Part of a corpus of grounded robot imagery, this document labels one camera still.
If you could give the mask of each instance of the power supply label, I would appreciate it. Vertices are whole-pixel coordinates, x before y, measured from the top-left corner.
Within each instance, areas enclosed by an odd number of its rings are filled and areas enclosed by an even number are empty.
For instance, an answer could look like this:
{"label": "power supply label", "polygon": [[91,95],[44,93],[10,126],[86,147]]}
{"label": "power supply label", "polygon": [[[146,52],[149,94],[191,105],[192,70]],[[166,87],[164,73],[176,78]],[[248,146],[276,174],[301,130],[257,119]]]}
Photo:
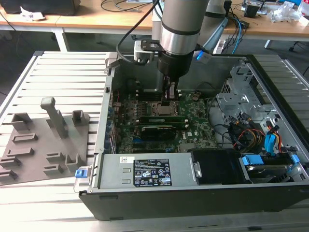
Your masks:
{"label": "power supply label", "polygon": [[169,160],[135,159],[133,184],[135,187],[171,186]]}

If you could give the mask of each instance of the blue latch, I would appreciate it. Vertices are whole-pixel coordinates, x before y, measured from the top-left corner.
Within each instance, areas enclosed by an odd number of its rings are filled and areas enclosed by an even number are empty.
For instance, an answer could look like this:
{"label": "blue latch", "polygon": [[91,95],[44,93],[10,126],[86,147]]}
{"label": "blue latch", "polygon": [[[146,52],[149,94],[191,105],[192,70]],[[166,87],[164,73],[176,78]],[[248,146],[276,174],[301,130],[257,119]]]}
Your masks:
{"label": "blue latch", "polygon": [[76,170],[75,178],[87,178],[88,170]]}
{"label": "blue latch", "polygon": [[247,165],[263,165],[264,162],[260,155],[246,155],[242,158],[245,166]]}
{"label": "blue latch", "polygon": [[274,146],[276,144],[276,136],[274,134],[267,134],[265,137],[264,147],[265,150],[274,156]]}
{"label": "blue latch", "polygon": [[298,156],[296,154],[292,155],[292,160],[293,160],[294,164],[297,164],[297,163],[300,162],[300,160],[299,160],[299,158],[298,158]]}

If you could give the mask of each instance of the white sticker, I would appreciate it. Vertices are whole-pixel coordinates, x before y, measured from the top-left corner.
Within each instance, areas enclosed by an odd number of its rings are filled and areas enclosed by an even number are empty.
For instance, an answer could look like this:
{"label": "white sticker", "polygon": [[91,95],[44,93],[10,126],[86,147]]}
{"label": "white sticker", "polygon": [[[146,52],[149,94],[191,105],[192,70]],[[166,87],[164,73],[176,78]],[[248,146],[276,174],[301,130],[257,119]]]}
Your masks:
{"label": "white sticker", "polygon": [[134,156],[121,156],[120,157],[120,163],[133,163],[134,162]]}

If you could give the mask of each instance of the black case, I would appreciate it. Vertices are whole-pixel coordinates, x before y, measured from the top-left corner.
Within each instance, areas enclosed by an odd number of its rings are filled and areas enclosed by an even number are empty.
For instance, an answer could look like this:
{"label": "black case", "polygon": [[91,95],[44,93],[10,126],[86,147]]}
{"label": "black case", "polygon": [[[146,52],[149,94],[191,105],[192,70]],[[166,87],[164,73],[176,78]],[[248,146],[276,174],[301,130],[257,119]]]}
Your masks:
{"label": "black case", "polygon": [[0,0],[8,14],[20,13],[20,7],[30,12],[54,15],[74,15],[80,0]]}

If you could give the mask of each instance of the blue cable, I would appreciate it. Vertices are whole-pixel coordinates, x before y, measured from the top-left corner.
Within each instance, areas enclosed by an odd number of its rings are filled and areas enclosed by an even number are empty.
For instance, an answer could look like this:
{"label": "blue cable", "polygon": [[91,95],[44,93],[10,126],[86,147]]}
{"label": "blue cable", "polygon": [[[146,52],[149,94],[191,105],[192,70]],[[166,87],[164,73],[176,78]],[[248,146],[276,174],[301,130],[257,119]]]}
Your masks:
{"label": "blue cable", "polygon": [[235,21],[238,22],[238,26],[239,26],[239,35],[238,35],[237,42],[236,42],[236,45],[235,45],[235,47],[234,47],[234,50],[233,50],[232,54],[234,54],[234,52],[236,51],[236,49],[237,49],[237,47],[238,47],[238,44],[239,44],[239,39],[240,39],[240,36],[241,36],[241,24],[240,24],[240,22],[239,22],[238,19],[236,19],[236,18],[233,18],[233,19],[234,19]]}
{"label": "blue cable", "polygon": [[199,54],[198,54],[198,56],[197,56],[197,60],[199,60],[199,59],[202,57],[202,55],[203,55],[203,52],[200,51]]}

